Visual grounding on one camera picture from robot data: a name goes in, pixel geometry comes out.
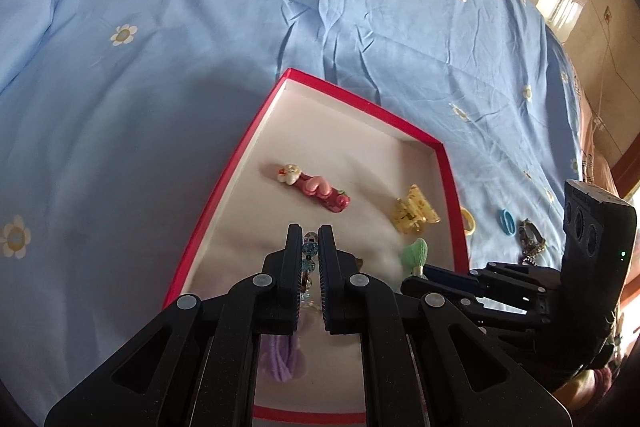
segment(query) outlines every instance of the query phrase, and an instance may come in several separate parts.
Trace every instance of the yellow hair claw clip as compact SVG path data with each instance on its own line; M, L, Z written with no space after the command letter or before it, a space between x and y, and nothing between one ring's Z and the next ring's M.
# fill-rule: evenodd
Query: yellow hair claw clip
M391 220L398 232L420 233L426 223L439 222L440 216L433 210L418 185L411 185L406 199L396 201Z

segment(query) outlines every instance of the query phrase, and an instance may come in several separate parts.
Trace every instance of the blue bead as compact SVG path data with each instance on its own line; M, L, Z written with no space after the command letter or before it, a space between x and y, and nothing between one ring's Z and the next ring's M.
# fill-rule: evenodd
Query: blue bead
M302 245L302 253L315 257L318 255L318 243L305 243Z
M307 261L306 259L302 260L302 271L303 272L311 273L315 269L316 269L316 263L314 263L313 261Z

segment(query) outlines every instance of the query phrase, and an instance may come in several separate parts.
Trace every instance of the screw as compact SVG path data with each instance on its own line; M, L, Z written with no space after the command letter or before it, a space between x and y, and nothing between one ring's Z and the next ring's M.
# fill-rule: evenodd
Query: screw
M254 277L254 284L261 288L270 285L271 282L273 282L273 279L268 273L258 273L258 275Z
M198 300L193 295L183 295L176 302L176 304L178 304L178 308L181 310L190 310L197 303Z
M351 277L349 277L349 282L354 286L363 287L369 284L369 277L364 275L363 273L354 273Z
M432 308L442 308L444 306L444 297L439 293L427 293L424 301Z

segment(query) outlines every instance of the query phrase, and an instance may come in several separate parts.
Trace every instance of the hair clip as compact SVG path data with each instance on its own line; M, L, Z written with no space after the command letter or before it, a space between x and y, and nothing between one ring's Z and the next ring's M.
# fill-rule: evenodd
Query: hair clip
M305 174L297 165L283 166L278 171L278 181L297 187L305 196L318 198L320 203L332 212L341 212L351 203L351 198L346 192L333 188L322 176Z
M439 222L440 216L433 210L418 185L411 185L406 199L396 201L391 219L399 232L419 233L425 223Z
M427 262L427 243L419 237L411 245L402 248L402 264L411 268L413 275L424 277L422 268Z

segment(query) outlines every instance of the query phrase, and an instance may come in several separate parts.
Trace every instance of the blue bed sheet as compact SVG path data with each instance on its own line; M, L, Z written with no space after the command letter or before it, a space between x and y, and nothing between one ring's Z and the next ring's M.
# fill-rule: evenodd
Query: blue bed sheet
M0 0L0 378L37 423L159 310L289 67L444 142L472 267L519 260L502 208L560 267L578 107L527 0Z

